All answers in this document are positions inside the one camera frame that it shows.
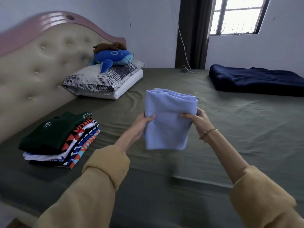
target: floor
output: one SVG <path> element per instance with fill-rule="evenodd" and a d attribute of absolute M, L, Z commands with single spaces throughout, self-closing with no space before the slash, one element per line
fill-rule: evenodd
<path fill-rule="evenodd" d="M 0 228 L 6 228 L 14 218 L 32 227 L 37 217 L 0 201 Z"/>

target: window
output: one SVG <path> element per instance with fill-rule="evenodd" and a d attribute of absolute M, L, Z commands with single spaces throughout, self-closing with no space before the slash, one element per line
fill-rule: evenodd
<path fill-rule="evenodd" d="M 257 34 L 269 0 L 216 0 L 211 35 Z"/>

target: brown plush toy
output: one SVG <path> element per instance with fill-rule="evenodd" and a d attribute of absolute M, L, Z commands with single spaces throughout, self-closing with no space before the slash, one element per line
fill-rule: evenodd
<path fill-rule="evenodd" d="M 99 43 L 98 45 L 93 46 L 94 50 L 93 53 L 96 54 L 100 51 L 103 50 L 123 50 L 123 49 L 127 49 L 127 47 L 120 42 L 114 42 L 113 44 L 107 44 L 107 43 Z"/>

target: gold bracelet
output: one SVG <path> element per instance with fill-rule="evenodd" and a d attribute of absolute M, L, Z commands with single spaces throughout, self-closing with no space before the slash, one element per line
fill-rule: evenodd
<path fill-rule="evenodd" d="M 218 129 L 213 128 L 213 129 L 210 129 L 210 130 L 206 130 L 206 131 L 204 132 L 203 136 L 200 137 L 200 140 L 203 140 L 203 138 L 204 138 L 207 134 L 209 134 L 211 131 L 213 131 L 213 130 L 218 130 Z"/>

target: dark curtain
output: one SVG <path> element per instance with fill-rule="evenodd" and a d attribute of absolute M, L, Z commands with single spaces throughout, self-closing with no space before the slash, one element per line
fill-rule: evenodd
<path fill-rule="evenodd" d="M 181 0 L 179 29 L 192 69 L 205 69 L 212 13 L 216 0 Z M 184 46 L 177 32 L 175 68 L 188 64 Z"/>

